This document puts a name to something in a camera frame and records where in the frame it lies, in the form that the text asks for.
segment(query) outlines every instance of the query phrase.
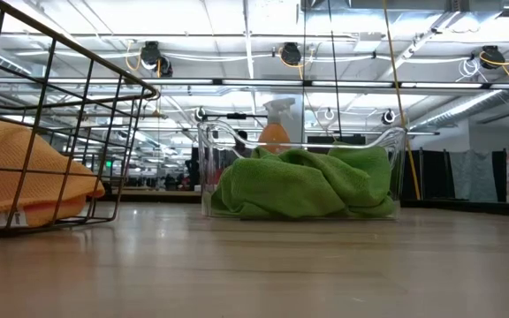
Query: black wire basket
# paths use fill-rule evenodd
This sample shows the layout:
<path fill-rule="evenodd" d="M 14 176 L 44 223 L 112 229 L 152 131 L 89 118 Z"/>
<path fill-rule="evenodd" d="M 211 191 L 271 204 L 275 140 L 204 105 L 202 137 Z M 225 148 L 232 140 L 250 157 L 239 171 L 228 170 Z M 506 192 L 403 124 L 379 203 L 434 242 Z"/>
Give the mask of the black wire basket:
<path fill-rule="evenodd" d="M 0 236 L 29 233 L 34 231 L 47 231 L 62 227 L 82 224 L 106 223 L 114 220 L 118 213 L 125 175 L 127 174 L 131 149 L 137 134 L 137 125 L 143 106 L 143 100 L 152 100 L 158 97 L 157 91 L 141 79 L 115 66 L 114 64 L 84 49 L 78 43 L 66 38 L 42 23 L 30 18 L 7 3 L 0 1 L 0 38 L 4 21 L 16 19 L 21 23 L 37 30 L 49 37 L 48 59 L 43 68 L 42 76 L 37 77 L 15 67 L 13 63 L 0 56 L 0 73 L 8 74 L 2 80 L 1 86 L 13 83 L 22 83 L 29 89 L 40 92 L 38 103 L 26 101 L 10 101 L 11 98 L 0 99 L 0 122 L 20 125 L 29 129 L 27 149 L 25 149 L 22 165 L 6 166 L 0 164 L 1 176 L 11 176 L 6 180 L 0 178 L 0 183 L 9 182 L 13 186 L 14 195 L 4 198 L 12 201 L 11 208 L 0 211 L 4 214 L 6 222 L 0 226 Z M 57 47 L 68 47 L 83 56 L 87 61 L 87 77 L 85 81 L 72 84 L 65 79 L 52 78 L 53 61 L 56 61 Z M 100 67 L 109 75 L 110 91 L 113 97 L 92 99 L 88 91 L 95 88 L 92 85 L 93 71 Z M 43 138 L 58 153 L 67 158 L 65 169 L 37 170 L 32 168 L 32 156 L 36 142 Z M 74 173 L 71 167 L 79 162 L 85 165 L 91 173 Z M 18 211 L 23 207 L 23 186 L 30 176 L 62 176 L 60 191 L 53 200 L 54 214 L 45 224 L 36 227 L 14 226 Z M 87 199 L 84 210 L 76 216 L 61 217 L 58 213 L 64 202 L 65 188 L 69 179 L 89 178 L 94 185 L 95 193 L 98 186 L 103 185 L 106 193 L 115 198 L 114 206 L 107 203 L 106 216 L 96 213 L 98 202 L 95 196 Z"/>

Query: orange towel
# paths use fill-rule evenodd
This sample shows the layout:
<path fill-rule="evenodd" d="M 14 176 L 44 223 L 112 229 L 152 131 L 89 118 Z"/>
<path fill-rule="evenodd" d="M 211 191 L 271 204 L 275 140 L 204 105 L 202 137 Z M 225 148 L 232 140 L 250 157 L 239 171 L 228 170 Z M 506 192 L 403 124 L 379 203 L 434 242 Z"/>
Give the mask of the orange towel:
<path fill-rule="evenodd" d="M 0 121 L 0 168 L 22 169 L 30 136 L 30 129 Z M 64 173 L 67 162 L 67 157 L 60 155 L 40 136 L 35 136 L 29 170 Z M 74 161 L 70 172 L 92 174 L 91 170 Z M 19 178 L 20 172 L 0 171 L 0 212 L 11 209 Z M 33 172 L 26 174 L 18 208 L 25 211 L 28 226 L 42 226 L 52 221 L 63 178 L 63 175 Z M 87 196 L 104 195 L 101 182 L 93 193 L 95 179 L 96 177 L 68 176 L 57 219 L 79 214 L 86 204 Z"/>

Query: wire basket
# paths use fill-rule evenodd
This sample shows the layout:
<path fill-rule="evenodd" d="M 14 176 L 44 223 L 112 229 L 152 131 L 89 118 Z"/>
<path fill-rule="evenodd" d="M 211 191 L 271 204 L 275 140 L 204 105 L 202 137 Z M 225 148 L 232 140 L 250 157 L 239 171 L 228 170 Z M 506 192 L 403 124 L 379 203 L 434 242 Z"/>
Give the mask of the wire basket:
<path fill-rule="evenodd" d="M 6 219 L 5 225 L 0 228 L 0 236 L 114 220 L 117 217 L 118 204 L 129 167 L 141 106 L 143 100 L 157 98 L 157 91 L 141 79 L 0 1 L 0 37 L 6 19 L 18 20 L 41 34 L 45 34 L 51 39 L 51 44 L 48 49 L 46 67 L 43 68 L 44 72 L 41 77 L 23 72 L 0 56 L 0 73 L 10 74 L 13 76 L 13 82 L 23 83 L 40 92 L 38 103 L 9 103 L 9 99 L 0 102 L 0 122 L 27 127 L 30 135 L 21 165 L 0 165 L 0 183 L 17 185 L 16 188 L 13 187 L 13 196 L 4 198 L 12 201 L 12 204 L 9 210 L 0 212 L 4 213 Z M 87 59 L 87 77 L 84 83 L 72 86 L 60 78 L 51 78 L 53 60 L 56 61 L 55 52 L 58 46 L 73 49 Z M 106 70 L 109 74 L 115 74 L 115 77 L 110 81 L 113 97 L 91 99 L 88 96 L 88 91 L 92 87 L 92 72 L 97 67 Z M 125 95 L 119 93 L 128 87 L 137 93 Z M 59 100 L 52 99 L 49 92 L 64 95 L 64 97 Z M 121 110 L 121 104 L 130 109 Z M 98 122 L 96 119 L 96 124 L 90 124 L 88 122 L 90 117 L 100 118 L 102 121 Z M 32 168 L 31 159 L 34 155 L 35 144 L 40 141 L 40 138 L 45 139 L 61 155 L 67 157 L 65 167 L 54 170 Z M 81 162 L 93 173 L 73 173 L 74 161 Z M 14 227 L 12 226 L 13 218 L 19 210 L 24 208 L 19 204 L 24 199 L 23 186 L 27 179 L 35 175 L 48 176 L 48 178 L 49 176 L 62 176 L 60 191 L 56 193 L 56 199 L 52 203 L 54 213 L 49 221 L 42 226 L 36 228 Z M 101 183 L 104 185 L 106 193 L 116 195 L 114 206 L 107 205 L 105 216 L 96 214 L 98 201 L 95 196 L 92 196 L 82 213 L 76 216 L 60 217 L 58 211 L 61 210 L 64 203 L 65 188 L 69 184 L 68 180 L 73 178 L 91 180 L 94 185 L 94 191 L 91 194 L 96 192 Z"/>
<path fill-rule="evenodd" d="M 386 151 L 386 155 L 388 158 L 388 163 L 390 165 L 390 176 L 386 176 L 390 178 L 390 184 L 387 186 L 387 183 L 384 183 L 387 186 L 387 194 L 390 199 L 393 201 L 393 208 L 391 208 L 390 213 L 384 214 L 381 217 L 370 217 L 366 216 L 367 219 L 383 219 L 383 220 L 396 220 L 399 216 L 400 211 L 400 203 L 399 197 L 401 194 L 402 188 L 402 180 L 403 180 L 403 169 L 404 169 L 404 154 L 405 154 L 405 140 L 406 140 L 406 130 L 399 127 L 393 127 L 386 131 L 384 131 L 378 138 L 374 141 L 370 142 L 367 145 L 356 146 L 356 145 L 347 145 L 347 144 L 309 144 L 309 143 L 266 143 L 266 142 L 254 142 L 249 140 L 242 139 L 228 124 L 221 121 L 205 121 L 198 124 L 198 133 L 199 133 L 199 141 L 200 141 L 200 170 L 201 170 L 201 210 L 205 216 L 237 216 L 240 218 L 275 218 L 275 219 L 292 219 L 290 217 L 282 217 L 277 214 L 274 216 L 241 216 L 227 213 L 228 210 L 217 210 L 212 205 L 213 196 L 217 190 L 219 181 L 222 177 L 223 171 L 229 167 L 230 163 L 226 160 L 226 157 L 234 153 L 235 157 L 241 158 L 241 155 L 234 150 L 235 141 L 243 143 L 246 148 L 257 148 L 257 147 L 273 147 L 273 148 L 303 148 L 315 151 L 316 148 L 321 150 L 329 151 L 333 148 L 338 149 L 367 149 L 367 148 L 383 148 Z M 256 178 L 260 184 L 267 185 L 269 182 L 276 182 L 277 179 L 273 178 L 265 179 L 266 177 L 263 173 L 252 172 L 250 177 Z M 267 207 L 272 210 L 275 206 L 273 206 L 273 202 L 282 201 L 285 195 L 288 195 L 289 191 L 294 187 L 304 187 L 306 186 L 308 189 L 313 187 L 313 182 L 310 183 L 297 183 L 295 178 L 284 177 L 280 179 L 281 185 L 280 187 L 284 189 L 282 193 L 268 193 L 268 189 L 259 188 L 256 189 L 257 192 L 266 193 L 266 195 L 258 197 L 258 201 L 249 202 L 249 204 L 260 204 L 263 203 Z M 349 213 L 347 214 L 339 214 L 339 213 L 331 213 L 329 216 L 323 217 L 302 217 L 303 219 L 362 219 L 362 217 L 357 216 L 351 212 L 351 207 L 348 207 Z M 306 211 L 310 215 L 319 215 L 316 213 L 317 211 Z"/>

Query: wall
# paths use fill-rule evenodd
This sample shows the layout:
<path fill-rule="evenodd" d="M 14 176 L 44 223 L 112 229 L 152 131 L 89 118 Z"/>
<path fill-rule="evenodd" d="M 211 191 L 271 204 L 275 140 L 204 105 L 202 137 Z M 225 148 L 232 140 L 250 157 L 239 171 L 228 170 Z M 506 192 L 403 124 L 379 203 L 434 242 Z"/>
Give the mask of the wall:
<path fill-rule="evenodd" d="M 509 148 L 509 127 L 471 125 L 470 145 L 474 150 L 497 151 Z"/>
<path fill-rule="evenodd" d="M 413 150 L 460 152 L 470 149 L 468 120 L 461 120 L 457 127 L 441 128 L 438 136 L 417 136 L 410 140 Z"/>

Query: ceiling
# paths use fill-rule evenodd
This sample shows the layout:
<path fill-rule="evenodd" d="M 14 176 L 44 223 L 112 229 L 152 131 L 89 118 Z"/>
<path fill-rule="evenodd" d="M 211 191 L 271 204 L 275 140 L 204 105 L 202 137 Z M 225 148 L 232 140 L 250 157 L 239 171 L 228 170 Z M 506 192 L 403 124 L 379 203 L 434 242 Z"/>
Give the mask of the ceiling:
<path fill-rule="evenodd" d="M 342 7 L 346 4 L 344 1 L 331 1 L 335 4 L 331 20 L 328 14 L 320 11 L 323 1 L 308 1 L 313 6 L 306 10 L 301 0 L 10 0 L 8 3 L 143 79 L 153 79 L 156 74 L 144 67 L 132 71 L 129 66 L 138 65 L 136 55 L 145 41 L 158 41 L 160 51 L 170 60 L 174 79 L 299 80 L 301 75 L 304 80 L 313 81 L 394 81 L 381 7 L 370 4 L 366 10 L 351 9 Z M 353 1 L 353 8 L 361 3 Z M 394 0 L 389 3 L 399 7 L 409 2 Z M 509 14 L 504 14 L 507 6 L 496 8 L 490 6 L 495 1 L 471 0 L 470 11 L 453 13 L 437 3 L 446 1 L 417 4 L 425 8 L 413 11 L 389 10 L 398 80 L 509 82 L 503 68 L 478 69 L 474 62 L 475 68 L 472 68 L 465 61 L 471 54 L 477 55 L 483 45 L 496 45 L 509 62 Z M 430 32 L 433 28 L 437 29 L 435 33 Z M 368 36 L 375 40 L 367 41 Z M 286 67 L 282 63 L 278 52 L 285 42 L 298 43 L 305 55 L 303 68 Z M 42 76 L 50 44 L 51 38 L 47 35 L 13 17 L 5 17 L 0 56 L 14 66 L 28 70 L 32 76 Z M 403 52 L 409 54 L 398 59 Z M 62 44 L 57 45 L 56 53 L 51 78 L 85 80 L 89 65 L 87 58 Z M 96 66 L 92 71 L 94 79 L 116 77 L 105 67 Z M 0 78 L 12 79 L 13 76 L 0 71 Z M 83 91 L 79 84 L 63 84 L 62 87 Z M 345 89 L 339 93 L 332 87 L 295 87 L 287 92 L 274 87 L 157 87 L 163 97 L 149 102 L 145 115 L 159 109 L 168 118 L 148 117 L 141 120 L 140 126 L 174 128 L 174 132 L 163 132 L 159 141 L 173 147 L 184 145 L 184 148 L 192 141 L 176 130 L 194 127 L 194 113 L 200 107 L 209 114 L 265 114 L 263 103 L 277 94 L 296 95 L 301 97 L 303 108 L 302 102 L 297 103 L 292 106 L 292 112 L 303 113 L 307 129 L 338 129 L 340 116 L 343 129 L 353 130 L 382 130 L 385 126 L 380 114 L 399 108 L 393 89 L 370 87 Z M 32 84 L 0 82 L 0 98 L 8 97 L 7 102 L 16 99 L 36 103 L 39 93 L 39 88 Z M 115 86 L 92 86 L 89 93 L 92 97 L 112 97 Z M 135 92 L 123 87 L 121 94 L 125 93 Z M 479 93 L 465 89 L 408 89 L 402 92 L 401 105 L 408 120 L 413 122 L 458 97 L 476 94 Z M 49 95 L 54 101 L 65 98 L 60 92 L 49 92 Z M 119 107 L 129 110 L 131 106 L 123 103 Z M 505 101 L 504 105 L 491 111 L 479 112 L 474 122 L 496 116 L 507 107 L 508 101 Z M 75 111 L 64 110 L 59 115 L 75 114 Z M 328 119 L 330 111 L 335 113 L 332 120 Z M 63 123 L 69 123 L 69 120 L 64 119 Z M 107 118 L 95 119 L 99 120 L 106 121 Z M 257 129 L 260 131 L 261 125 L 266 124 L 264 118 L 259 122 L 253 119 L 227 121 L 234 127 L 251 129 L 251 139 L 257 138 Z M 509 125 L 509 117 L 489 125 Z M 157 132 L 143 133 L 153 139 L 159 138 Z"/>

